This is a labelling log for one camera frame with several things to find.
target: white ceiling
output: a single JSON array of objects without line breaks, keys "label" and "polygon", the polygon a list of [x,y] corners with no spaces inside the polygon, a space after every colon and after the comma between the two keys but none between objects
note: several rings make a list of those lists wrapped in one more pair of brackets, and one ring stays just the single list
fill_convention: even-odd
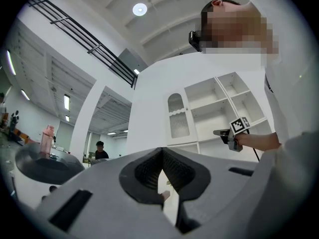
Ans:
[{"label": "white ceiling", "polygon": [[[188,33],[196,30],[202,8],[211,0],[94,0],[109,10],[135,36],[153,61],[195,50]],[[245,4],[248,0],[234,0]],[[148,11],[135,16],[132,8],[144,3]]]},{"label": "white ceiling", "polygon": [[[17,83],[37,106],[58,116],[62,121],[65,121],[65,115],[69,115],[70,124],[74,125],[95,80],[88,74],[84,79],[74,73],[43,50],[29,35],[15,24],[6,40]],[[64,108],[64,94],[70,96],[70,111]],[[125,130],[128,128],[130,111],[128,105],[115,100],[104,91],[89,130],[97,133]]]}]

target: black metal railing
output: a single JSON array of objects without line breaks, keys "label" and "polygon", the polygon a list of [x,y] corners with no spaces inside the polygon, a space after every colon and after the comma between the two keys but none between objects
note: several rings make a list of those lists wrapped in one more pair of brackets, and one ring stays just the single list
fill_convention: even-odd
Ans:
[{"label": "black metal railing", "polygon": [[77,21],[48,0],[29,0],[28,4],[84,47],[88,54],[98,58],[113,73],[129,83],[131,88],[135,88],[137,75]]}]

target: bottle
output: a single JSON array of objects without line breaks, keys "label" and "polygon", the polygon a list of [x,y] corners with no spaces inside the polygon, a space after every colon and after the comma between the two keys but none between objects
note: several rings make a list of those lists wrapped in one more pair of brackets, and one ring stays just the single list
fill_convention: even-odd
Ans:
[{"label": "bottle", "polygon": [[43,130],[41,147],[40,147],[41,152],[50,154],[53,134],[54,134],[54,126],[48,125],[48,127],[45,130]]}]

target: seated person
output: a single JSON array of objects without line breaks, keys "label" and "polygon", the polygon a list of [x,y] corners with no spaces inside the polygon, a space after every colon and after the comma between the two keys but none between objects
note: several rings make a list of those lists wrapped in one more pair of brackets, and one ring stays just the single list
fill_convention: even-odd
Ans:
[{"label": "seated person", "polygon": [[100,158],[109,158],[108,154],[103,150],[104,142],[98,141],[96,143],[97,151],[95,151],[95,160]]}]

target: ear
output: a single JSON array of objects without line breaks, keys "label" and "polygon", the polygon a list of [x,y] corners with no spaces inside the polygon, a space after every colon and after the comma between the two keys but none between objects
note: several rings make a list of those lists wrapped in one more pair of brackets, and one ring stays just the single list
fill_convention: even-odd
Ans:
[{"label": "ear", "polygon": [[222,0],[213,0],[213,1],[211,2],[211,5],[212,5],[212,6],[223,6],[224,4],[223,4],[223,1],[222,1]]}]

